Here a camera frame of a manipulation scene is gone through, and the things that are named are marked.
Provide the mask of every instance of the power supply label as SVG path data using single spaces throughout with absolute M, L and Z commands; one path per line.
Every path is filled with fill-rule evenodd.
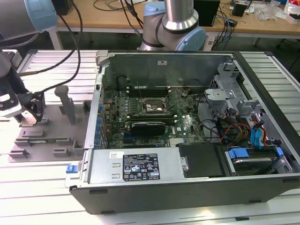
M 123 180 L 159 180 L 158 155 L 123 155 Z

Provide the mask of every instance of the screw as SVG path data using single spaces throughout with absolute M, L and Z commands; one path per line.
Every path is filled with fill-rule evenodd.
M 182 170 L 185 171 L 185 172 L 188 171 L 188 165 L 183 164 L 182 165 Z

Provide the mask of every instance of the open computer chassis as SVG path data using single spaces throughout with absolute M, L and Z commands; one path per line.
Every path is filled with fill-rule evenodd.
M 70 187 L 88 213 L 260 203 L 300 185 L 300 137 L 241 53 L 96 59 Z

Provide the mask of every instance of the blue clip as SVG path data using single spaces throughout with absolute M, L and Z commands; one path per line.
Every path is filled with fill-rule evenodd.
M 259 149 L 262 149 L 263 147 L 260 145 L 260 138 L 262 135 L 262 130 L 261 129 L 252 129 L 251 131 L 251 136 L 250 136 L 250 141 L 252 144 L 254 144 L 256 147 Z
M 78 168 L 77 165 L 68 165 L 66 173 L 78 173 L 77 168 Z
M 280 147 L 277 147 L 277 148 L 276 148 L 276 151 L 277 151 L 277 153 L 278 153 L 278 155 L 279 155 L 280 157 L 283 156 L 283 151 L 282 151 L 282 149 L 281 149 Z
M 257 133 L 256 133 L 256 137 L 255 137 L 255 142 L 254 142 L 254 145 L 256 147 L 258 147 L 259 149 L 262 149 L 263 147 L 260 145 L 259 141 L 261 139 L 261 135 L 262 135 L 262 130 L 261 129 L 258 129 L 257 130 Z
M 245 148 L 235 148 L 228 151 L 231 159 L 233 158 L 248 158 L 249 154 Z

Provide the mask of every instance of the motherboard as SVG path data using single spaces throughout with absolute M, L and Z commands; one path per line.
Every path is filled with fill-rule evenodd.
M 196 98 L 185 88 L 160 91 L 106 89 L 104 98 L 109 149 L 175 147 L 204 142 Z

